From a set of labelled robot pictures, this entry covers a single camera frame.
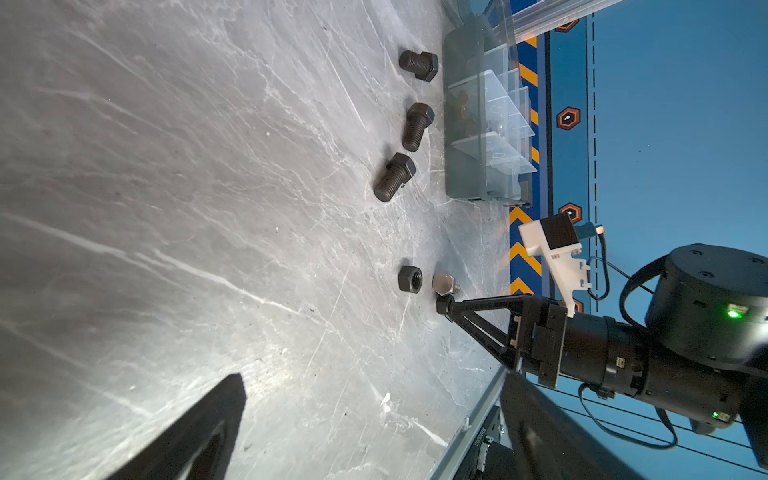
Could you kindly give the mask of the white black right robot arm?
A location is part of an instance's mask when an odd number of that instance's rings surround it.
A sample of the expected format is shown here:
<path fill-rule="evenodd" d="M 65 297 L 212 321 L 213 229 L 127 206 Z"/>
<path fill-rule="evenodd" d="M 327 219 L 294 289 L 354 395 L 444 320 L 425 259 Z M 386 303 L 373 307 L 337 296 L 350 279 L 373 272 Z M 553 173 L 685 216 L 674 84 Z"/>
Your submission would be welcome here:
<path fill-rule="evenodd" d="M 602 398 L 622 394 L 661 419 L 686 417 L 708 434 L 740 421 L 767 462 L 767 260 L 724 246 L 677 248 L 629 277 L 628 297 L 656 286 L 643 321 L 568 314 L 554 299 L 508 295 L 456 301 L 437 312 L 504 367 L 546 387 L 560 376 Z"/>

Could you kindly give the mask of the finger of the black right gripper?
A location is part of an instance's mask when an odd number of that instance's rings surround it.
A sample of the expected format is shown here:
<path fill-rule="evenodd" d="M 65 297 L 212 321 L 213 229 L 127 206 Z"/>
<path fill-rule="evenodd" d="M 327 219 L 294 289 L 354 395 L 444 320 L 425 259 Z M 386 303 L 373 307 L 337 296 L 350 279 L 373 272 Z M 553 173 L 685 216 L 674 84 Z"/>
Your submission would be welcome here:
<path fill-rule="evenodd" d="M 457 301 L 453 295 L 438 296 L 436 311 L 446 318 L 459 318 L 469 313 L 508 310 L 513 313 L 522 311 L 521 295 L 506 295 Z"/>
<path fill-rule="evenodd" d="M 496 327 L 474 311 L 453 313 L 449 319 L 506 369 L 516 369 L 515 340 L 510 337 L 507 331 Z"/>

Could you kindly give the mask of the black hex nut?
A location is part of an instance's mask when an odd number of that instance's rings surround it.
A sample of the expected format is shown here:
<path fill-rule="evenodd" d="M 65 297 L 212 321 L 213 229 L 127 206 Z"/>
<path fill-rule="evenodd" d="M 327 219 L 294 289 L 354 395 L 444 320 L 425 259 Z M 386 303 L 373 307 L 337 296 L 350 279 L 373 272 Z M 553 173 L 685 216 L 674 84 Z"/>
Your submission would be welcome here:
<path fill-rule="evenodd" d="M 403 265 L 397 275 L 398 288 L 406 293 L 419 293 L 423 285 L 422 270 L 416 266 Z"/>

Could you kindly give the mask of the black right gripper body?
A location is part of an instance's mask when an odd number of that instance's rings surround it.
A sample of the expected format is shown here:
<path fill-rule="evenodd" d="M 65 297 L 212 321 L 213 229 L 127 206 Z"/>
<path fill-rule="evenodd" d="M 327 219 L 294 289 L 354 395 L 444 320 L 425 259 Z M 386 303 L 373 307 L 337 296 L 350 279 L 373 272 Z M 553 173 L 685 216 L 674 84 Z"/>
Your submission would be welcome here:
<path fill-rule="evenodd" d="M 532 373 L 554 388 L 559 375 L 604 391 L 637 396 L 648 348 L 635 328 L 610 317 L 577 313 L 541 296 L 511 297 L 508 369 Z"/>

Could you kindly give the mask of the silver bolt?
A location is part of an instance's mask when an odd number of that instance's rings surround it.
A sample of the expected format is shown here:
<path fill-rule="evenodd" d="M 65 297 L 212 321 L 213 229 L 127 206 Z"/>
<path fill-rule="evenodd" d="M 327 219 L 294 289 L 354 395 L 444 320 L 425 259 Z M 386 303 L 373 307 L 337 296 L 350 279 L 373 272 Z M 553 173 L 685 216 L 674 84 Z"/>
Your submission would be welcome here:
<path fill-rule="evenodd" d="M 461 292 L 461 286 L 456 279 L 446 272 L 436 273 L 432 279 L 432 290 L 439 296 L 456 295 Z"/>

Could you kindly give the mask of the black hex bolt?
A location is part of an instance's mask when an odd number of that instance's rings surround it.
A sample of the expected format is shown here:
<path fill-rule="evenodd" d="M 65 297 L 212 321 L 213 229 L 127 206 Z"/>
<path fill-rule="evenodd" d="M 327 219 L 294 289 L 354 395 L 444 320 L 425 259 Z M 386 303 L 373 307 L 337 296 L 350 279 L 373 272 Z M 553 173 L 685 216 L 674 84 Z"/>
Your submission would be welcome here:
<path fill-rule="evenodd" d="M 374 195 L 381 202 L 392 200 L 398 190 L 415 175 L 416 166 L 410 156 L 396 153 L 387 162 L 384 175 L 374 187 Z"/>
<path fill-rule="evenodd" d="M 402 138 L 402 146 L 409 152 L 416 152 L 427 128 L 433 123 L 435 114 L 433 109 L 421 102 L 411 105 L 407 111 L 406 124 Z"/>
<path fill-rule="evenodd" d="M 439 71 L 439 58 L 436 54 L 412 50 L 403 51 L 398 58 L 399 67 L 423 82 L 431 82 Z"/>

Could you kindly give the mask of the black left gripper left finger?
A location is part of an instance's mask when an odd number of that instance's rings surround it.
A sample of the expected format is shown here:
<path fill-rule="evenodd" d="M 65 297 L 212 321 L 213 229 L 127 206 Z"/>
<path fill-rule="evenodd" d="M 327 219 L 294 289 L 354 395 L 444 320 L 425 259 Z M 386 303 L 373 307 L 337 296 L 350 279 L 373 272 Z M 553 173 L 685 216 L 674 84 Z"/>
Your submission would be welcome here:
<path fill-rule="evenodd" d="M 247 396 L 230 374 L 187 410 L 112 479 L 223 479 L 235 450 Z"/>

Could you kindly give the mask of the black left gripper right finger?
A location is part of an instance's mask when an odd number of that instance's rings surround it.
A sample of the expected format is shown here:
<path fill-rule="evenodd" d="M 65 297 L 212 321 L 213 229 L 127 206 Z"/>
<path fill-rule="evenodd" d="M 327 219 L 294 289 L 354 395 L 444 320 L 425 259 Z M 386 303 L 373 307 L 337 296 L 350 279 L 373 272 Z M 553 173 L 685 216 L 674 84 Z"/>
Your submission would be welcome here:
<path fill-rule="evenodd" d="M 641 477 L 522 375 L 505 375 L 500 406 L 516 479 Z"/>

